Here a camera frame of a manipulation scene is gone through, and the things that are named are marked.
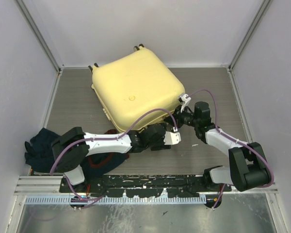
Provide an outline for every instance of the robotic arm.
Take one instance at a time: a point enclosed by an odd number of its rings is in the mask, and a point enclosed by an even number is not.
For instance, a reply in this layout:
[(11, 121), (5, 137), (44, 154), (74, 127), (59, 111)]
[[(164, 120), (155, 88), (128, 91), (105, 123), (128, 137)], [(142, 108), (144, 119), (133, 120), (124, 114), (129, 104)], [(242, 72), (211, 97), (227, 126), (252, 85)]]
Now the robotic arm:
[[(234, 185), (239, 191), (245, 191), (270, 182), (271, 174), (265, 164), (246, 147), (235, 143), (242, 141), (231, 136), (226, 138), (221, 129), (217, 130), (211, 122), (210, 109), (206, 102), (197, 102), (193, 112), (187, 106), (190, 98), (186, 94), (181, 95), (179, 101), (181, 105), (173, 113), (178, 128), (183, 125), (194, 127), (198, 139), (216, 147), (229, 158), (230, 167), (216, 166), (205, 169), (203, 180), (207, 188), (212, 189), (219, 183), (227, 183)], [(171, 117), (164, 121), (172, 123)], [(84, 133), (81, 127), (75, 127), (52, 143), (55, 160), (69, 144), (80, 139), (88, 140), (68, 150), (56, 167), (58, 172), (65, 173), (72, 185), (85, 180), (80, 163), (86, 156), (104, 152), (139, 153), (147, 148), (169, 149), (171, 145), (181, 141), (180, 133), (166, 131), (166, 123), (149, 125), (140, 132), (132, 130), (128, 133), (100, 135)], [(265, 159), (259, 143), (242, 143), (257, 151)]]

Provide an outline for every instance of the yellow suitcase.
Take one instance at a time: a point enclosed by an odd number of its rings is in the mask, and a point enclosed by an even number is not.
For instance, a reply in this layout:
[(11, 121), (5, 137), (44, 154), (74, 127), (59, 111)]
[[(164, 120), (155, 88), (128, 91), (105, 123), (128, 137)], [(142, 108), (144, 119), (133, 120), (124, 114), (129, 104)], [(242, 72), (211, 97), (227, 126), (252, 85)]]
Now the yellow suitcase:
[[(170, 112), (185, 93), (182, 83), (162, 61), (142, 44), (135, 52), (104, 66), (93, 66), (93, 84), (107, 118), (125, 132), (140, 116), (155, 109)], [(161, 122), (167, 113), (156, 111), (141, 119), (133, 130)]]

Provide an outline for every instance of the white joint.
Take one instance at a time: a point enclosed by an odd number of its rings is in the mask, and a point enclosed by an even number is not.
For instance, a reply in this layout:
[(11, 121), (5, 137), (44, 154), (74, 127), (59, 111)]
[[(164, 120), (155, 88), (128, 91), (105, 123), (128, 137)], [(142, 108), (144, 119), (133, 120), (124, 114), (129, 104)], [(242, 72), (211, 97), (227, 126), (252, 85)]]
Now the white joint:
[(181, 104), (182, 104), (182, 106), (181, 106), (181, 112), (183, 112), (184, 108), (189, 105), (189, 103), (191, 101), (191, 97), (189, 97), (188, 94), (182, 93), (179, 96), (179, 99), (181, 100)]

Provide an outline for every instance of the yellow luggage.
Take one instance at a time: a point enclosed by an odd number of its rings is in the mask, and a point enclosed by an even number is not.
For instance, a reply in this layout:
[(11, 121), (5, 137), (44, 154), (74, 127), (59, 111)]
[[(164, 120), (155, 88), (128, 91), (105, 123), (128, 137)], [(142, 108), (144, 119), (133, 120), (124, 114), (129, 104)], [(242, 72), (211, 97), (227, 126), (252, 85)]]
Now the yellow luggage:
[[(142, 44), (135, 52), (104, 66), (93, 66), (93, 84), (107, 118), (120, 131), (126, 131), (141, 115), (164, 108), (173, 112), (185, 93), (182, 83)], [(156, 111), (133, 128), (140, 130), (162, 121), (166, 112)]]

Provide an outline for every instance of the yellow cushion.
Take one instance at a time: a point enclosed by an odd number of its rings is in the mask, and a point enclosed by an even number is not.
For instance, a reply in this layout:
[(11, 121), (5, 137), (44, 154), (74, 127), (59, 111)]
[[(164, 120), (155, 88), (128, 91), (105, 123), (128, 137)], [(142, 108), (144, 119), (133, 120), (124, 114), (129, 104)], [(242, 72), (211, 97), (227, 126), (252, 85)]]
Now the yellow cushion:
[[(171, 112), (180, 104), (185, 93), (182, 83), (147, 48), (140, 47), (122, 59), (94, 67), (93, 85), (109, 120), (120, 131), (126, 131), (141, 115), (164, 108)], [(133, 128), (162, 121), (167, 113), (153, 112)]]

